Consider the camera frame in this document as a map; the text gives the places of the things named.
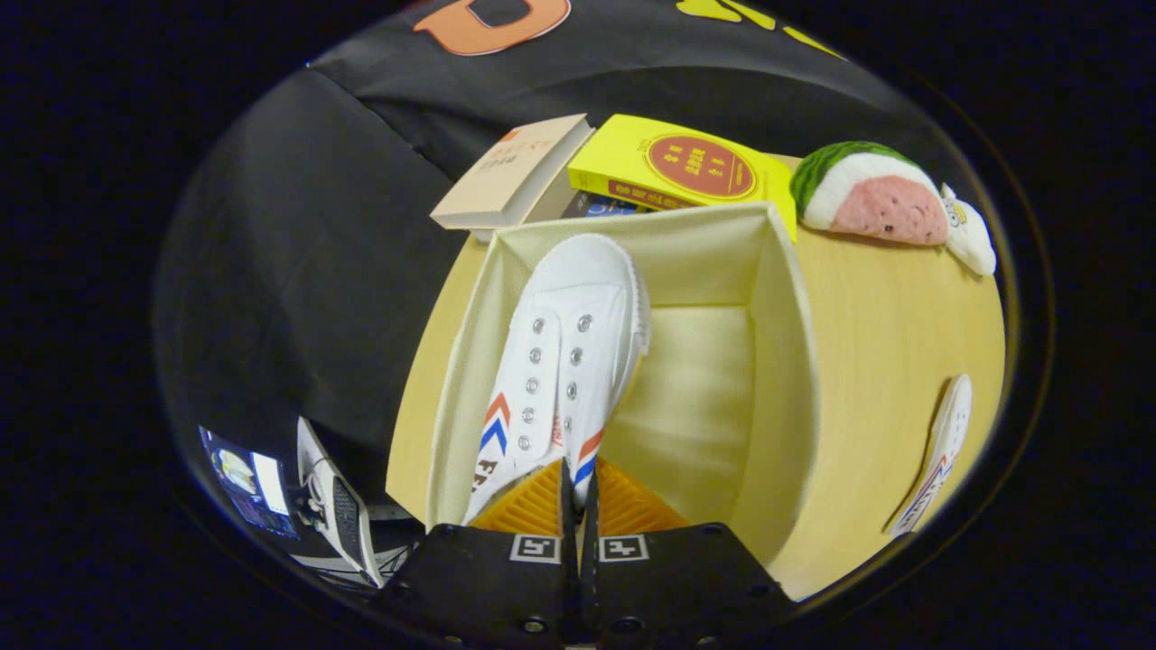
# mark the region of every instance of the table surface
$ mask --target table surface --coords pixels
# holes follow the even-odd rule
[[[799,158],[775,156],[792,169]],[[430,313],[402,397],[386,492],[425,512],[433,418],[450,349],[486,257],[467,241]],[[820,441],[806,498],[768,569],[792,598],[839,579],[890,541],[883,530],[914,486],[947,382],[971,376],[968,436],[917,530],[961,485],[983,450],[1003,386],[1003,313],[993,278],[944,248],[799,228],[820,376]],[[765,459],[763,471],[775,471]]]

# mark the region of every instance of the cardboard box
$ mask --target cardboard box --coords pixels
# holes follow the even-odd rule
[[[495,234],[450,353],[425,524],[460,524],[510,318],[540,259],[579,232],[622,244],[652,302],[650,356],[601,452],[694,522],[728,524],[764,563],[790,534],[814,464],[810,308],[770,202],[563,220]]]

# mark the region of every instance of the black fabric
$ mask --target black fabric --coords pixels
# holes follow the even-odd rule
[[[750,21],[691,16],[667,0],[572,2],[570,16],[547,36],[457,57],[413,30],[447,3],[381,21],[312,68],[451,177],[513,126],[573,112],[590,112],[596,126],[625,112],[795,156],[872,139],[964,185],[958,161],[916,105],[861,67],[790,37],[788,23],[768,31]],[[823,106],[822,119],[815,106]]]
[[[191,182],[157,285],[161,375],[187,455],[203,424],[288,463],[286,413],[299,412],[354,489],[388,501],[409,365],[464,239],[428,214],[519,124],[587,112],[599,125],[625,112],[798,156],[870,139],[964,198],[983,194],[914,104],[791,38],[785,23],[707,20],[665,0],[576,2],[547,37],[458,57],[413,30],[444,5],[384,20],[311,61],[234,125]],[[477,5],[488,20],[518,17],[518,3]]]
[[[301,413],[349,441],[338,460],[356,468],[355,490],[384,493],[409,364],[464,239],[425,216],[449,186],[310,71],[221,139],[176,210],[156,282],[162,386],[198,473],[198,424],[295,472]]]

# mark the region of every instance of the screw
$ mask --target screw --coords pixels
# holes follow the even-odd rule
[[[618,619],[610,623],[610,631],[615,634],[635,634],[643,628],[638,619]]]
[[[528,631],[529,634],[541,634],[546,631],[546,623],[538,619],[529,619],[521,623],[521,629]]]

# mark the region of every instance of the white sneaker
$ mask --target white sneaker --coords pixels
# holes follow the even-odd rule
[[[465,523],[504,488],[560,458],[581,509],[602,428],[649,349],[650,296],[630,254],[594,234],[551,249],[510,323]]]

